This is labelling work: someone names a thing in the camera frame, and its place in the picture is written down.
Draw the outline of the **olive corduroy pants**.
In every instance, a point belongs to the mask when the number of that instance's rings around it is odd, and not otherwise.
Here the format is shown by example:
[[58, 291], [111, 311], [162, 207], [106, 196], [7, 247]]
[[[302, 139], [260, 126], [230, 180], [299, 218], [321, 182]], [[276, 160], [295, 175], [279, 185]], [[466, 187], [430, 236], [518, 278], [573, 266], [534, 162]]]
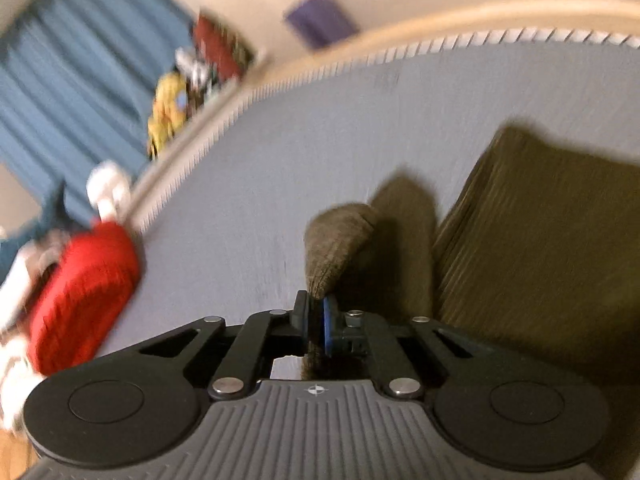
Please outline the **olive corduroy pants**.
[[639, 381], [639, 167], [501, 128], [437, 220], [411, 174], [304, 236], [314, 298], [393, 321], [431, 316], [582, 374]]

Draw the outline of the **red folded quilt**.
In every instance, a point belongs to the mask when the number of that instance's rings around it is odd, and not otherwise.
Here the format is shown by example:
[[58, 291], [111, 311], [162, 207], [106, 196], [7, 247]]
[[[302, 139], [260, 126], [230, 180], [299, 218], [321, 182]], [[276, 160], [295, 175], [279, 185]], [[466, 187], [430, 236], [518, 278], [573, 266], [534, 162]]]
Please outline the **red folded quilt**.
[[120, 224], [99, 222], [73, 236], [29, 317], [35, 371], [51, 376], [92, 360], [140, 278], [136, 246]]

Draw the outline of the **white plush toy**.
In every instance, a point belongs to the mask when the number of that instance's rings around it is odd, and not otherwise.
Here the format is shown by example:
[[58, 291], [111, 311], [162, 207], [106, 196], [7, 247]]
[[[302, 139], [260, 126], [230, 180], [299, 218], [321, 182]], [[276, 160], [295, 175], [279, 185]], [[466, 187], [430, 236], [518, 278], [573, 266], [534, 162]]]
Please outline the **white plush toy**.
[[116, 220], [131, 197], [131, 177], [112, 160], [104, 160], [91, 170], [86, 192], [92, 208], [102, 221]]

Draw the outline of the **yellow plush toy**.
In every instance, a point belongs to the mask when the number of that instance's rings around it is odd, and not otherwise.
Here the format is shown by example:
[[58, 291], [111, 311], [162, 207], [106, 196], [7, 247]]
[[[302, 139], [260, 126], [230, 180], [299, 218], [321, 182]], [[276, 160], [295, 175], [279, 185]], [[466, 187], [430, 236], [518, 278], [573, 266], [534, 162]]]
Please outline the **yellow plush toy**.
[[188, 119], [188, 87], [178, 72], [169, 72], [158, 80], [148, 119], [149, 159], [158, 157]]

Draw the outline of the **blue shark plush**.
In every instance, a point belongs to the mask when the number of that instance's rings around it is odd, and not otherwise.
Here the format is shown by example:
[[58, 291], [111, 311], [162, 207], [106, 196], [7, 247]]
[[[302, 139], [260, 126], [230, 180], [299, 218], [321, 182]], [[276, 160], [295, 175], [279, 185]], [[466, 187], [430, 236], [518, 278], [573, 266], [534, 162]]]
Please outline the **blue shark plush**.
[[60, 230], [66, 233], [75, 234], [85, 227], [72, 218], [66, 211], [64, 204], [65, 181], [59, 180], [47, 199], [44, 201], [40, 215], [24, 226], [19, 228], [14, 234], [1, 240], [1, 281], [4, 282], [8, 276], [11, 266], [17, 256], [18, 251], [32, 240], [42, 240], [50, 231]]

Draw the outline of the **panda plush toy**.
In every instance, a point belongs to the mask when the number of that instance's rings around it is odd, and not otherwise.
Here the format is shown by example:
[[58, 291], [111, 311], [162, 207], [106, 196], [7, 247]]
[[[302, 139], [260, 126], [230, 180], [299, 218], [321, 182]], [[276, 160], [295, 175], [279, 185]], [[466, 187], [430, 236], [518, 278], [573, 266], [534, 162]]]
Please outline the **panda plush toy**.
[[193, 49], [175, 50], [175, 66], [195, 90], [203, 90], [213, 76], [212, 66], [202, 60]]

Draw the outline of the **white pillow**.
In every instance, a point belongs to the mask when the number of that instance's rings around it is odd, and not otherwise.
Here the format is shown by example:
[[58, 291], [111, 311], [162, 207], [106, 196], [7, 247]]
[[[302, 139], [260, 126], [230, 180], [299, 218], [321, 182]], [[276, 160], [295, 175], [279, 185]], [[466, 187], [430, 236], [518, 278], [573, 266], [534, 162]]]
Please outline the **white pillow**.
[[28, 242], [18, 252], [1, 285], [1, 330], [12, 330], [27, 312], [30, 296], [45, 270], [58, 263], [65, 243], [60, 240]]

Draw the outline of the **white folded blanket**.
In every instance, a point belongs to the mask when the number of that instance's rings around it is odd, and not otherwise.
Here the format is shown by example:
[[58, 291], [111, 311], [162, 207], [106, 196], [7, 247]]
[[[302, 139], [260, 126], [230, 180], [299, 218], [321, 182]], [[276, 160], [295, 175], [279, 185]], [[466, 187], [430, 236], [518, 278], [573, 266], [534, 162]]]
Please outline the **white folded blanket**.
[[25, 402], [43, 381], [29, 361], [28, 345], [27, 337], [18, 334], [1, 347], [1, 428], [12, 434], [24, 432]]

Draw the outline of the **blue curtain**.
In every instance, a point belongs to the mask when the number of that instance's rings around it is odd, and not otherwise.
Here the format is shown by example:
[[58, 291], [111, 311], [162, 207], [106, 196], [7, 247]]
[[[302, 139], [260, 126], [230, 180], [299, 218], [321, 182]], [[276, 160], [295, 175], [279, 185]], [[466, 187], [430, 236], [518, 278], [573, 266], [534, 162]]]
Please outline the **blue curtain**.
[[137, 177], [157, 81], [190, 44], [174, 0], [34, 0], [1, 37], [1, 160], [36, 200], [65, 184], [87, 223], [86, 181], [104, 160]]

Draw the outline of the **purple paper on wall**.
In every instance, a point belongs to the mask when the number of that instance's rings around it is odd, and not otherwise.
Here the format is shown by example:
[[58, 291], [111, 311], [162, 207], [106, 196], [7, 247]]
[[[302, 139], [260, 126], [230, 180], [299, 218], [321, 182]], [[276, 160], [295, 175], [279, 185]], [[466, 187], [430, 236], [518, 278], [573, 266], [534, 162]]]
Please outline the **purple paper on wall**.
[[360, 33], [356, 22], [337, 0], [300, 0], [284, 21], [311, 51], [319, 51]]

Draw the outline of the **wooden bed frame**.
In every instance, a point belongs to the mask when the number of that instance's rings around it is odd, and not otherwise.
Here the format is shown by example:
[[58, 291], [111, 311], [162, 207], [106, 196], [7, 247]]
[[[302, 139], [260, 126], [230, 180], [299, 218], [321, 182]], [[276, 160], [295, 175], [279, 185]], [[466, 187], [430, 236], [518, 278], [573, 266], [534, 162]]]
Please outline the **wooden bed frame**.
[[245, 78], [248, 88], [284, 86], [441, 48], [500, 40], [591, 41], [639, 45], [639, 3], [631, 0], [497, 0], [385, 26], [298, 60], [263, 65]]

